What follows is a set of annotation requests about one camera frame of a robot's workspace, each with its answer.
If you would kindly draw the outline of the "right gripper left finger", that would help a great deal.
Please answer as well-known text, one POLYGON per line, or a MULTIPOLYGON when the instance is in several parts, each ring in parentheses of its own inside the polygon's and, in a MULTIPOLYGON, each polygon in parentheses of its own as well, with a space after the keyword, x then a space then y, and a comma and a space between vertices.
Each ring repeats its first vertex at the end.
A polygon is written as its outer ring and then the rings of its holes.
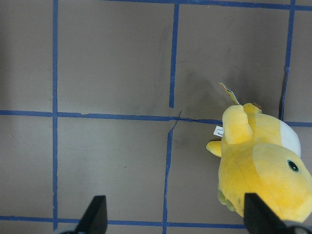
POLYGON ((105 195, 94 196, 82 219, 76 226, 75 234, 105 234, 108 227, 105 195))

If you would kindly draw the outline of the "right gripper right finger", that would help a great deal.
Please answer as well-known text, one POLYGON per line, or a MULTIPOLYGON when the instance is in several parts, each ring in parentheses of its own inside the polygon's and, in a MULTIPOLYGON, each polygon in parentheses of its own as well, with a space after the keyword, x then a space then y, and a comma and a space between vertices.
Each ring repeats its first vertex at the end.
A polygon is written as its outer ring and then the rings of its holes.
POLYGON ((250 234, 288 234, 286 224, 256 193, 245 193, 244 225, 250 234))

